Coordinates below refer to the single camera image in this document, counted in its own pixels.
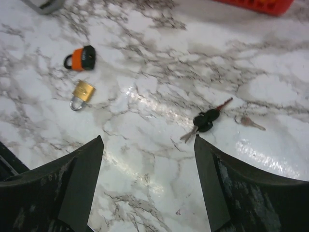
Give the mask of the orange black padlock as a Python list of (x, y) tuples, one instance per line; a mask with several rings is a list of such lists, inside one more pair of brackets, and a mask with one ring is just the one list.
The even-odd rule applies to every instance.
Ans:
[(64, 60), (64, 67), (74, 71), (91, 71), (96, 64), (96, 51), (93, 46), (87, 45), (75, 50)]

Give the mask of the black head key bunch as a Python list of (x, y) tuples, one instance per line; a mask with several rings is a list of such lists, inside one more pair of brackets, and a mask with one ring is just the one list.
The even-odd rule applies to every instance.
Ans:
[(186, 143), (194, 134), (198, 132), (207, 132), (213, 127), (213, 121), (215, 121), (219, 116), (221, 110), (231, 101), (233, 98), (229, 98), (223, 104), (217, 106), (216, 108), (209, 109), (206, 112), (200, 112), (193, 119), (193, 128), (190, 132), (183, 135), (180, 140), (184, 140)]

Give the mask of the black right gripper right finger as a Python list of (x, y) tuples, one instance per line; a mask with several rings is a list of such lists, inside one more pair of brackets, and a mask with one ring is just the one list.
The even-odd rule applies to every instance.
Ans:
[(200, 136), (194, 151), (211, 231), (308, 231), (307, 181), (258, 169)]

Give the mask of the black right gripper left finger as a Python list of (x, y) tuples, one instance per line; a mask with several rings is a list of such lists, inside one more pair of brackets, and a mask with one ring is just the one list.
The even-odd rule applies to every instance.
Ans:
[(0, 146), (0, 229), (3, 232), (88, 232), (102, 162), (100, 136), (29, 169)]

